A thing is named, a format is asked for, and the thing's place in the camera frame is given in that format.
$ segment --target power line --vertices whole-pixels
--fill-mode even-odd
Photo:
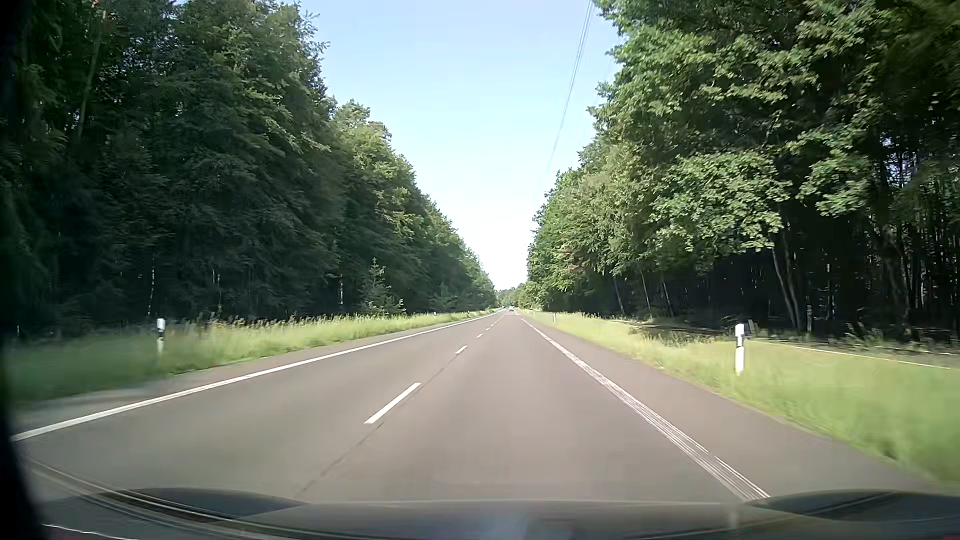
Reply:
[[[573,95],[573,85],[577,81],[577,71],[580,70],[580,59],[584,56],[584,44],[587,43],[590,21],[593,19],[591,15],[593,15],[593,0],[587,0],[587,12],[584,14],[584,24],[580,29],[580,42],[577,45],[577,56],[573,61],[573,73],[570,74],[570,84],[566,88],[564,112],[560,116],[560,127],[557,129],[557,136],[553,139],[553,149],[550,150],[550,159],[546,162],[546,170],[543,171],[543,176],[550,174],[550,165],[553,164],[553,157],[557,153],[557,144],[560,143],[560,135],[564,131],[566,110],[570,107],[570,96]]]

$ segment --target car hood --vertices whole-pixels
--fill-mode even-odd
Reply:
[[[151,489],[46,504],[55,538],[945,538],[960,498],[828,491],[741,504],[626,501],[303,503],[248,493]]]

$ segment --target windshield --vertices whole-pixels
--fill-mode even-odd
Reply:
[[[45,525],[957,493],[960,2],[548,4],[10,7]]]

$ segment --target lane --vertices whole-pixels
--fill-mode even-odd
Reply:
[[[739,501],[514,315],[300,495],[477,498]]]
[[[502,316],[502,313],[497,312],[487,316],[477,317],[473,320],[484,320],[487,321],[488,324],[493,324],[496,318],[500,316]],[[432,327],[365,337],[333,345],[303,349],[277,356],[262,357],[256,360],[236,362],[211,369],[184,373],[168,379],[152,380],[134,386],[101,390],[79,396],[70,396],[40,404],[33,404],[27,408],[21,408],[16,411],[15,417],[13,418],[17,434],[16,438],[24,438],[23,436],[28,435],[31,430],[50,427],[59,422],[82,418],[85,415],[100,413],[111,408],[155,400],[212,383],[289,366],[290,364],[303,362],[317,356],[336,355],[358,348],[382,346],[401,339],[441,331],[447,327],[460,326],[470,323],[473,320],[468,319],[457,323],[443,323]]]
[[[307,502],[736,502],[931,488],[511,312],[45,433],[18,448],[115,488],[234,489]],[[41,498],[62,496],[42,480],[34,486]]]
[[[523,319],[772,496],[829,489],[940,490],[843,443],[800,430],[580,337]]]
[[[18,449],[115,488],[293,497],[372,432],[365,420],[435,377],[498,316],[45,433]]]

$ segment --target tree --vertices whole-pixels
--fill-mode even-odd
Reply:
[[[37,0],[0,122],[0,272],[24,333],[492,304],[324,44],[275,0]]]
[[[598,5],[620,69],[538,215],[534,302],[960,328],[957,2]]]
[[[516,295],[520,287],[521,285],[517,285],[516,287],[496,291],[496,303],[499,306],[515,306]]]
[[[383,282],[383,271],[383,267],[377,265],[374,259],[367,278],[363,312],[379,316],[399,315],[406,311],[403,308],[403,299],[395,298],[390,292],[390,286]]]
[[[440,290],[437,291],[437,294],[435,294],[430,301],[430,306],[434,311],[446,313],[455,310],[459,304],[459,300],[457,295],[453,294],[450,287],[446,286],[446,283],[441,283]]]

